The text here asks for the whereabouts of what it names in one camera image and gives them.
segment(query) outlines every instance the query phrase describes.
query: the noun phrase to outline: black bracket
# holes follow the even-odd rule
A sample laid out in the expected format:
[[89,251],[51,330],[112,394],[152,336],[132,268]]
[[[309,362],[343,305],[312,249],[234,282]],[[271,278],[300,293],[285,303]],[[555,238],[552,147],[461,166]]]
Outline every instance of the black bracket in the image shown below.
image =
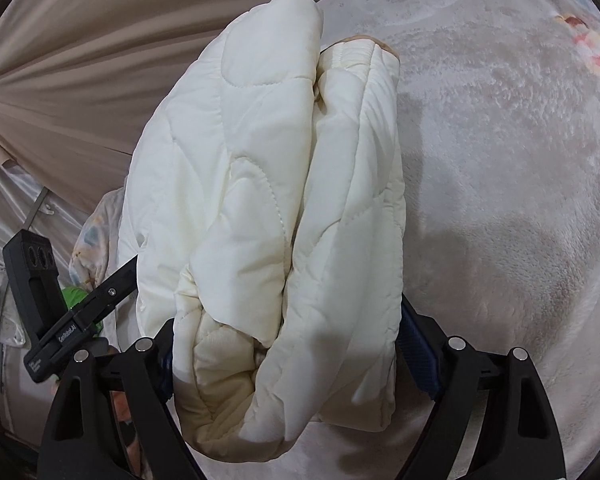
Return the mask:
[[98,333],[96,324],[137,288],[138,258],[133,258],[67,310],[47,238],[22,230],[2,254],[18,314],[31,340],[24,365],[36,383],[53,374],[60,376],[75,350]]
[[166,407],[171,397],[173,319],[155,339],[122,354],[82,349],[69,362],[40,447],[40,480],[135,479],[122,445],[110,391],[124,391],[156,480],[205,480]]
[[418,387],[436,401],[397,480],[446,480],[477,392],[488,390],[484,420],[464,480],[561,480],[564,455],[555,417],[528,353],[476,351],[448,338],[433,318],[402,298],[398,345]]

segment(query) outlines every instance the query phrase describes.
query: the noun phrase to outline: beige curtain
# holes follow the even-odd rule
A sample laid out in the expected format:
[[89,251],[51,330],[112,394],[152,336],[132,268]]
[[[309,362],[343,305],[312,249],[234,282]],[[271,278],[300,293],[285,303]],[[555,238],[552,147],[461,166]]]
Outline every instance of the beige curtain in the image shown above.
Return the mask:
[[13,0],[0,19],[0,165],[84,211],[120,187],[158,103],[269,0]]

